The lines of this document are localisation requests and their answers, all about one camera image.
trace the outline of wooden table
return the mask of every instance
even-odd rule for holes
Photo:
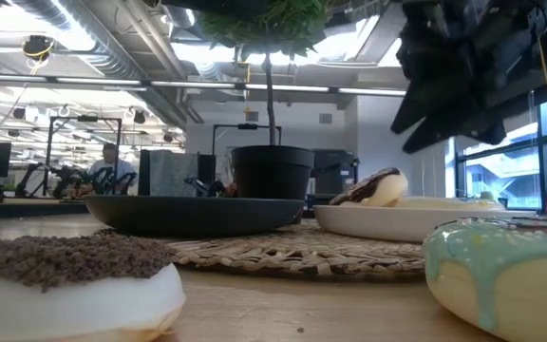
[[[0,238],[78,236],[87,215],[0,220]],[[455,317],[419,283],[332,283],[180,271],[187,294],[175,334],[158,342],[499,341]]]

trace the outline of man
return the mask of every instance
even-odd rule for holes
[[[88,171],[88,174],[90,176],[96,174],[104,167],[111,167],[113,170],[115,170],[115,156],[118,154],[117,146],[113,143],[106,143],[103,146],[103,159],[100,161],[94,162],[92,167],[90,167],[90,170]],[[134,168],[128,161],[122,161],[118,160],[118,173],[116,180],[119,180],[123,175],[128,173],[134,173]],[[98,181],[101,181],[104,177],[104,173],[99,176]],[[132,182],[129,184],[129,186],[134,185],[136,179],[132,180]],[[125,186],[125,181],[121,184],[117,184],[115,186],[115,193],[120,194],[123,187]]]

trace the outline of plant stem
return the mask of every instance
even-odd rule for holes
[[[272,59],[265,51],[265,76],[267,78],[267,116],[270,119],[270,145],[275,145],[274,86],[272,81]]]

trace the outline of black tray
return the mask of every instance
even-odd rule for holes
[[[291,223],[304,202],[293,199],[214,199],[89,196],[100,222],[145,237],[215,238],[271,232]]]

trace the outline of wicker mat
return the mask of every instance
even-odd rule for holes
[[[273,234],[170,240],[179,266],[260,276],[358,280],[423,278],[421,245],[328,233],[315,221]]]

